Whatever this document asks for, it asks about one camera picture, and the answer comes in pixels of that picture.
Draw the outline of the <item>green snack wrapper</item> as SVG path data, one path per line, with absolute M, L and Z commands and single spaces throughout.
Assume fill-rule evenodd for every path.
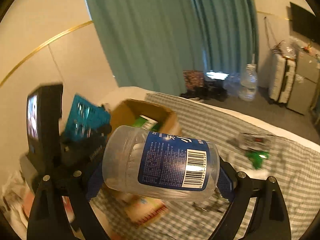
M 263 161 L 269 158 L 269 153 L 265 151 L 246 151 L 245 156 L 252 163 L 254 169 L 261 169 Z

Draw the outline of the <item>blue floral tissue pack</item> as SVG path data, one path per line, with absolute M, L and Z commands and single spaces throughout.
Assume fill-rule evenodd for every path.
M 124 208 L 126 215 L 135 226 L 146 226 L 169 212 L 160 200 L 149 197 L 134 197 Z

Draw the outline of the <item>green white medicine box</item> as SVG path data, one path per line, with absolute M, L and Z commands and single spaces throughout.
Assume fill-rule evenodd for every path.
M 159 130 L 159 123 L 156 120 L 140 115 L 132 125 L 133 127 L 145 129 L 147 131 L 157 132 Z

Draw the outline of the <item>clear blue label bottle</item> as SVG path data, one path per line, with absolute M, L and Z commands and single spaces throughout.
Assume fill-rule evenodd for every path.
M 102 173 L 122 193 L 201 202 L 216 189 L 220 157 L 212 142 L 120 126 L 107 142 Z

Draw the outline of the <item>grey checkered bed sheet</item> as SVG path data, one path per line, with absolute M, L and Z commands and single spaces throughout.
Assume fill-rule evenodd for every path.
M 124 176 L 136 202 L 107 187 L 91 200 L 104 238 L 319 239 L 319 150 L 177 96 L 144 102 L 172 110 L 182 133 L 113 121 L 120 158 L 103 170 Z

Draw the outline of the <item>brown cardboard box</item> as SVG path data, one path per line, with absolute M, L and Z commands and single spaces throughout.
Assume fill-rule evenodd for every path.
M 119 126 L 133 126 L 140 117 L 156 121 L 159 132 L 182 135 L 177 114 L 173 110 L 159 104 L 133 99 L 122 101 L 112 110 L 110 120 L 111 133 Z

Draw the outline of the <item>grey mini fridge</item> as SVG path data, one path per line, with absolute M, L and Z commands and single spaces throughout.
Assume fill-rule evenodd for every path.
M 304 50 L 296 52 L 296 72 L 287 108 L 304 115 L 308 112 L 316 93 L 319 62 Z

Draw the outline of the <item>large water jug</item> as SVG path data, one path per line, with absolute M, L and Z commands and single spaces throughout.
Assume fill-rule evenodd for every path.
M 247 64 L 240 77 L 239 98 L 244 101 L 253 101 L 257 92 L 257 84 L 256 64 Z

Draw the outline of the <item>white suitcase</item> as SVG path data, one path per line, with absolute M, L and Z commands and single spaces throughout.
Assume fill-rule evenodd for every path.
M 295 60 L 280 54 L 272 55 L 268 96 L 273 102 L 287 104 L 291 94 L 296 72 Z

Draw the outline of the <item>teal curtain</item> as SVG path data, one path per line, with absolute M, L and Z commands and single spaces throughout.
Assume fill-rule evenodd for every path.
M 186 70 L 241 73 L 259 59 L 254 0 L 85 0 L 119 86 L 171 95 Z

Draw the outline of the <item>floral patterned bag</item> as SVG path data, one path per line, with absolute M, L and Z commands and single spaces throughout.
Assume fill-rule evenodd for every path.
M 187 91 L 195 91 L 204 86 L 204 73 L 198 70 L 185 70 L 183 77 Z

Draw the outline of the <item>black wall television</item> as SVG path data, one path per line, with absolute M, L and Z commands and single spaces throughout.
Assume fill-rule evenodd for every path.
M 319 19 L 304 8 L 290 3 L 293 31 L 319 44 Z

